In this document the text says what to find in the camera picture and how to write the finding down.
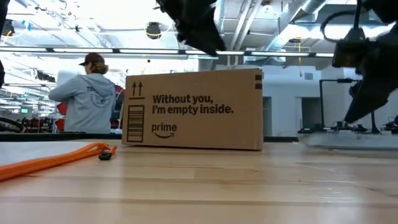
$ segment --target table surface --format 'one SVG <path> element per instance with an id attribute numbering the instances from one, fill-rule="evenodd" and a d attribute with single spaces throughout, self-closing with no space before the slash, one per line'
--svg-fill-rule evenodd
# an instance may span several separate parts
<path id="1" fill-rule="evenodd" d="M 398 152 L 104 142 L 119 145 L 111 161 L 94 156 L 1 182 L 0 223 L 397 223 Z"/>

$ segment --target cardboard box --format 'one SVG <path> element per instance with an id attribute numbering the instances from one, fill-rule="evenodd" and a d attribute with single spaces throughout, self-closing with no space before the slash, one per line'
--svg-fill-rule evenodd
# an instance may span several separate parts
<path id="1" fill-rule="evenodd" d="M 262 143 L 260 69 L 126 78 L 123 144 L 262 150 Z"/>

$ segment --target industrial ceiling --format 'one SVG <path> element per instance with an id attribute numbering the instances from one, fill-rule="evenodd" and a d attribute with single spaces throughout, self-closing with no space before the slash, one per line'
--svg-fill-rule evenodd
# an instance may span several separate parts
<path id="1" fill-rule="evenodd" d="M 192 50 L 177 41 L 172 20 L 160 10 L 154 10 L 155 7 L 154 0 L 113 0 L 112 4 L 95 0 L 11 0 L 7 19 L 12 21 L 15 33 L 1 38 L 0 57 L 7 72 L 6 83 L 25 86 L 5 86 L 2 95 L 45 97 L 51 82 L 38 80 L 38 73 L 56 78 L 62 69 L 83 72 L 77 65 L 83 61 L 84 54 L 38 54 L 29 49 L 23 54 L 2 52 L 6 47 L 96 48 L 98 52 L 101 49 Z M 334 45 L 322 39 L 320 23 L 334 12 L 354 7 L 355 0 L 218 0 L 215 23 L 228 50 L 330 54 Z M 352 21 L 350 16 L 336 19 L 327 27 L 326 34 L 342 38 Z M 361 21 L 370 36 L 388 28 L 371 15 L 363 16 Z M 150 24 L 159 24 L 161 35 L 148 33 Z M 291 43 L 291 39 L 300 41 Z M 209 70 L 229 60 L 225 55 L 218 58 L 157 54 L 105 57 L 111 68 L 108 78 L 121 86 L 126 75 Z M 322 69 L 330 64 L 330 59 L 325 58 L 299 60 L 243 55 L 237 58 L 239 64 L 259 67 L 313 65 Z M 43 84 L 47 86 L 28 86 Z"/>

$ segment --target brown cap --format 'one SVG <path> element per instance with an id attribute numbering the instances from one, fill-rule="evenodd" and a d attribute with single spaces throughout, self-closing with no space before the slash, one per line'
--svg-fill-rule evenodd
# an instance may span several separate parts
<path id="1" fill-rule="evenodd" d="M 85 65 L 87 65 L 90 62 L 102 62 L 102 63 L 105 63 L 105 60 L 100 54 L 89 53 L 86 56 L 85 61 L 83 63 L 80 63 L 79 65 L 85 66 Z"/>

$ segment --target orange cable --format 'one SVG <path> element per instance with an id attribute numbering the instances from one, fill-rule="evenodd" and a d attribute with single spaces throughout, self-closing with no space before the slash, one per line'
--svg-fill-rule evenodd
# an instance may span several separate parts
<path id="1" fill-rule="evenodd" d="M 59 166 L 68 162 L 77 161 L 86 157 L 95 156 L 104 151 L 109 151 L 109 153 L 114 155 L 116 148 L 116 146 L 109 147 L 107 144 L 102 142 L 94 142 L 81 149 L 66 154 L 31 159 L 28 161 L 17 162 L 15 164 L 0 166 L 0 181 Z"/>

